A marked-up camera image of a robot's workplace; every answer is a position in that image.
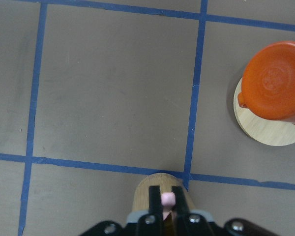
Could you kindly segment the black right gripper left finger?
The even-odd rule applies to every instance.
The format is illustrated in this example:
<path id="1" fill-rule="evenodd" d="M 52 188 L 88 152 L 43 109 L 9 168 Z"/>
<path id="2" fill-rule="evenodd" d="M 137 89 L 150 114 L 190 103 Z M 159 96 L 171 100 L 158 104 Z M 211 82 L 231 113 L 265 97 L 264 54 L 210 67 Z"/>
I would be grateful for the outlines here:
<path id="1" fill-rule="evenodd" d="M 136 236 L 162 236 L 163 230 L 163 206 L 159 186 L 150 186 L 148 189 L 148 213 L 138 220 Z"/>

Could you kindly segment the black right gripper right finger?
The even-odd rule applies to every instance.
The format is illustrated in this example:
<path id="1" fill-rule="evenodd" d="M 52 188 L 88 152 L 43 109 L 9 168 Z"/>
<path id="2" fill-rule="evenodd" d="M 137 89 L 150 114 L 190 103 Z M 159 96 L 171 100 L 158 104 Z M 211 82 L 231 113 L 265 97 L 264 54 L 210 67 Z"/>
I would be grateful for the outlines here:
<path id="1" fill-rule="evenodd" d="M 172 192 L 176 197 L 174 212 L 175 231 L 177 236 L 210 236 L 211 227 L 200 211 L 191 211 L 187 204 L 184 191 L 180 186 L 173 186 Z"/>

